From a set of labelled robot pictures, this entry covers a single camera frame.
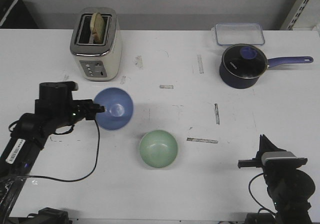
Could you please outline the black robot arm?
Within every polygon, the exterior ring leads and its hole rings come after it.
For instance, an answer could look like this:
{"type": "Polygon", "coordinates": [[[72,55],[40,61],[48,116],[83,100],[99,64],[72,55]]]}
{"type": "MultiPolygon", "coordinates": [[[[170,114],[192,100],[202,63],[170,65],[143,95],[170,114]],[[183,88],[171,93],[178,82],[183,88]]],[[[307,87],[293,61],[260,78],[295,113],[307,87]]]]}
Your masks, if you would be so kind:
{"type": "Polygon", "coordinates": [[[316,186],[312,178],[300,167],[307,158],[297,157],[292,152],[278,148],[266,135],[259,137],[259,149],[250,160],[240,160],[238,168],[260,168],[268,196],[275,211],[259,205],[256,213],[248,213],[246,224],[310,224],[309,198],[316,186]]]}
{"type": "Polygon", "coordinates": [[[0,157],[0,222],[4,224],[23,189],[33,165],[48,137],[62,127],[73,131],[82,119],[95,120],[105,108],[91,99],[74,100],[78,89],[73,81],[39,85],[33,113],[24,113],[13,122],[10,140],[0,157]]]}

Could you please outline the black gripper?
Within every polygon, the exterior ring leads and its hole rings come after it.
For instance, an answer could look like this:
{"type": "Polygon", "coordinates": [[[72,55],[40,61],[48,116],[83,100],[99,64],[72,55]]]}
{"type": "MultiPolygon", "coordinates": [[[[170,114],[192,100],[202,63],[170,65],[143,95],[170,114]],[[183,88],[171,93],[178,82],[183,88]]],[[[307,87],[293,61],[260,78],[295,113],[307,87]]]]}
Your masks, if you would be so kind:
{"type": "Polygon", "coordinates": [[[74,100],[72,91],[63,82],[44,82],[39,85],[39,97],[34,112],[57,124],[75,124],[86,119],[95,120],[105,107],[92,99],[74,100]]]}
{"type": "Polygon", "coordinates": [[[250,160],[239,160],[237,167],[240,168],[262,168],[263,173],[270,178],[284,178],[294,175],[296,170],[303,166],[297,161],[271,161],[266,166],[262,164],[262,156],[264,157],[282,157],[287,150],[278,148],[274,145],[266,135],[261,134],[259,137],[259,150],[255,158],[250,160]]]}

